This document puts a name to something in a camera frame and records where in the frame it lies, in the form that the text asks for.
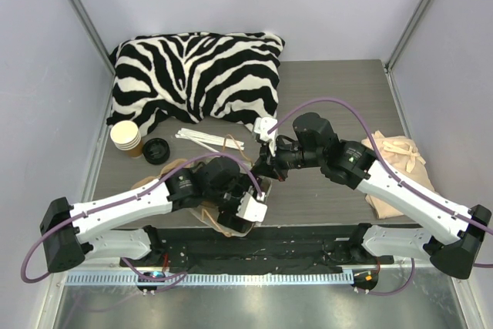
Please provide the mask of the brown paper bag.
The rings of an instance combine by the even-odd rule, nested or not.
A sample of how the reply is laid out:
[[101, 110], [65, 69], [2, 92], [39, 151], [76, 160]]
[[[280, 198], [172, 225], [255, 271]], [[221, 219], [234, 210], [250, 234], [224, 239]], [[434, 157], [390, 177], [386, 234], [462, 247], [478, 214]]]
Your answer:
[[189, 168], [203, 191], [189, 209], [199, 222], [225, 237], [243, 237], [264, 221], [270, 181], [251, 175], [249, 163], [214, 150], [194, 158]]

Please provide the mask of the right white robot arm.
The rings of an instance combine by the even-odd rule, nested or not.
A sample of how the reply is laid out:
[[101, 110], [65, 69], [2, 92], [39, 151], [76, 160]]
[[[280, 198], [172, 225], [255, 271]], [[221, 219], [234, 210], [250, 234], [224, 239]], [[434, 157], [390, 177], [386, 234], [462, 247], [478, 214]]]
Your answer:
[[415, 228], [362, 224], [347, 245], [354, 262], [409, 257], [426, 260], [450, 277], [470, 277], [491, 219], [489, 209], [469, 208], [427, 189], [362, 143], [339, 139], [330, 122], [314, 112], [294, 120], [296, 139], [277, 134], [276, 124], [264, 117], [253, 125], [261, 145], [256, 175], [284, 181], [289, 170], [316, 167], [330, 181], [383, 200], [417, 223]]

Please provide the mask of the stack of paper cups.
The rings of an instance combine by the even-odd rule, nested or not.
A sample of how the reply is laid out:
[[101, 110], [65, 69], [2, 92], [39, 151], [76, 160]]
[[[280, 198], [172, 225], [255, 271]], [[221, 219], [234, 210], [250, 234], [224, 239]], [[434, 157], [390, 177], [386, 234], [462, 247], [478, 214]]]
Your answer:
[[110, 139], [116, 148], [131, 158], [139, 158], [143, 154], [143, 140], [139, 127], [130, 120], [121, 121], [110, 129]]

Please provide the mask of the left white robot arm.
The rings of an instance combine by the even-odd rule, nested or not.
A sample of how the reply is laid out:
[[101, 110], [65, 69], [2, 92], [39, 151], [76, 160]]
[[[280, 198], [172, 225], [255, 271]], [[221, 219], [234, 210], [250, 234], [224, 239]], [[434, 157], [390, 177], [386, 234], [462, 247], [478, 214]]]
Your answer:
[[164, 256], [158, 237], [147, 229], [126, 232], [123, 225], [202, 203], [224, 206], [242, 223], [255, 224], [264, 218], [265, 199], [260, 178], [234, 156], [210, 153], [178, 159], [124, 193], [85, 203], [70, 203], [65, 197], [53, 200], [40, 223], [37, 245], [49, 274], [106, 257], [141, 260], [154, 267]]

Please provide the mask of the cardboard cup carrier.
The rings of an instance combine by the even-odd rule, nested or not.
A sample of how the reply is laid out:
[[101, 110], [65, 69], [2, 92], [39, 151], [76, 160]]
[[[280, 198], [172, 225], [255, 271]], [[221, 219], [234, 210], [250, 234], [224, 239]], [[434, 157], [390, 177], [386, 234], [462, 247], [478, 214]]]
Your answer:
[[161, 179], [163, 176], [174, 170], [175, 168], [178, 168], [179, 166], [183, 165], [184, 163], [187, 162], [187, 159], [176, 159], [168, 164], [166, 164], [160, 172], [155, 175], [155, 176], [148, 176], [137, 183], [135, 183], [130, 189], [131, 190], [143, 190], [145, 186], [151, 186], [153, 183], [155, 183], [157, 180]]

